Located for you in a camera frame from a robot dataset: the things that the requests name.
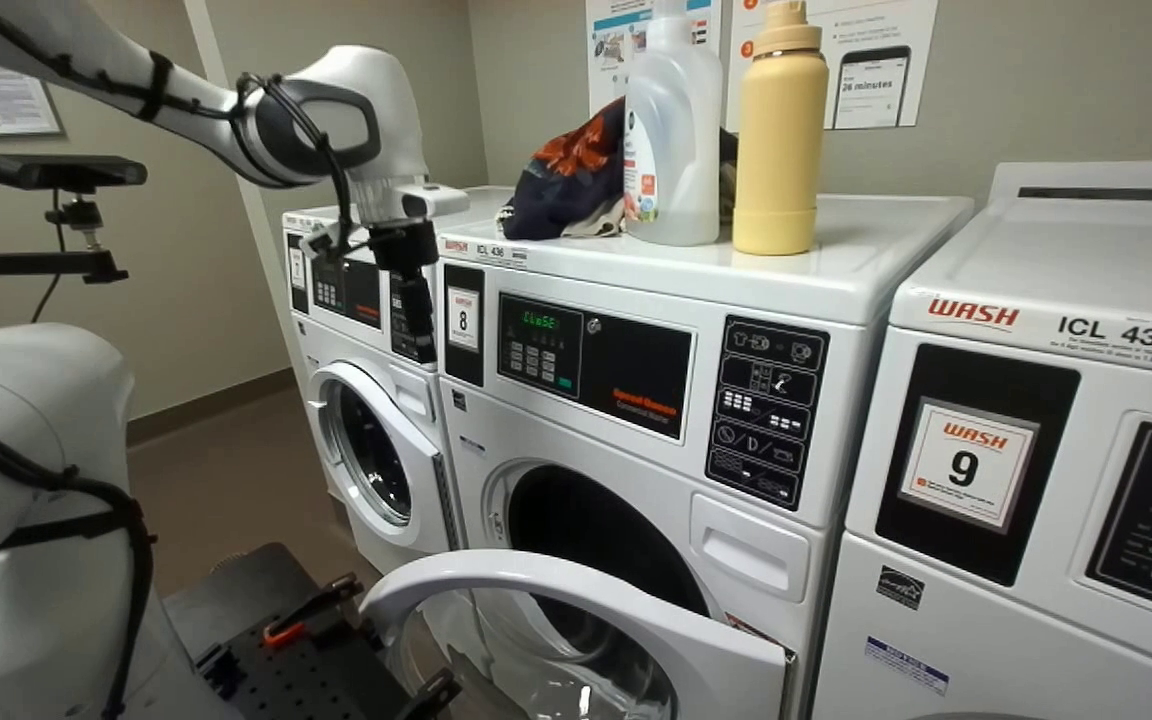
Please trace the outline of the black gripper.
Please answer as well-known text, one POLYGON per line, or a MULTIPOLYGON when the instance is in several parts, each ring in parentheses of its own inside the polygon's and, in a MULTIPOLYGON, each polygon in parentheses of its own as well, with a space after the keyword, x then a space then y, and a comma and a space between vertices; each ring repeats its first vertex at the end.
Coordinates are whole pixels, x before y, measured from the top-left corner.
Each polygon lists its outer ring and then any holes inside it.
POLYGON ((431 292, 424 268, 434 262, 434 233, 427 221, 377 221, 367 229, 377 262, 391 274, 399 345, 410 360, 431 365, 431 292))

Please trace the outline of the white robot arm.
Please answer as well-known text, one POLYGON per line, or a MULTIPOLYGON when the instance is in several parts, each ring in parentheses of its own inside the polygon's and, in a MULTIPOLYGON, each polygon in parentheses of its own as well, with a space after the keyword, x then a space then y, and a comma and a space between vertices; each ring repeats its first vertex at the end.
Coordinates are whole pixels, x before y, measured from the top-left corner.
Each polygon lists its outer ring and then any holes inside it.
MULTIPOLYGON (((333 249, 367 240, 427 302, 427 175, 402 64, 336 43, 300 73, 220 88, 87 0, 0 0, 0 66, 209 146, 262 186, 336 186, 333 249)), ((74 324, 0 327, 0 720, 237 720, 193 670, 150 588, 129 489, 129 365, 74 324)))

